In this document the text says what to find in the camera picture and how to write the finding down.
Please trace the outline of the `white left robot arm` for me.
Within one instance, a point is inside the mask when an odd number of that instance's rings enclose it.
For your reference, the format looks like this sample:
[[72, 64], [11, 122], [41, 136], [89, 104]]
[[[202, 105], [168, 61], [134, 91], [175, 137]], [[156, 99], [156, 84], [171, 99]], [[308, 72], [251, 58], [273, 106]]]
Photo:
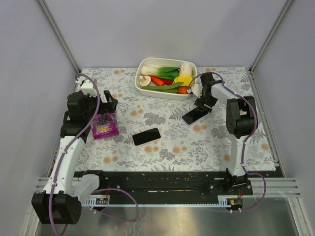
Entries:
[[117, 99], [107, 90], [104, 95], [106, 102], [82, 91], [67, 97], [55, 165], [43, 191], [35, 193], [31, 200], [42, 224], [76, 224], [81, 216], [82, 204], [99, 187], [99, 176], [95, 174], [86, 174], [76, 185], [72, 182], [95, 115], [116, 111]]

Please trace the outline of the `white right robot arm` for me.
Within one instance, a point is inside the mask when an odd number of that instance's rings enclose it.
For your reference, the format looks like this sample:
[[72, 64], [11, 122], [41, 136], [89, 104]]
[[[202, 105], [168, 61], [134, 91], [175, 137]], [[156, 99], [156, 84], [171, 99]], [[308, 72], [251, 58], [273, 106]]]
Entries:
[[216, 72], [205, 72], [195, 76], [189, 84], [189, 92], [197, 99], [195, 105], [211, 112], [220, 101], [226, 107], [226, 129], [230, 134], [230, 161], [226, 161], [225, 176], [218, 191], [229, 195], [252, 195], [249, 173], [245, 168], [248, 152], [247, 142], [258, 128], [255, 98], [241, 96], [225, 84]]

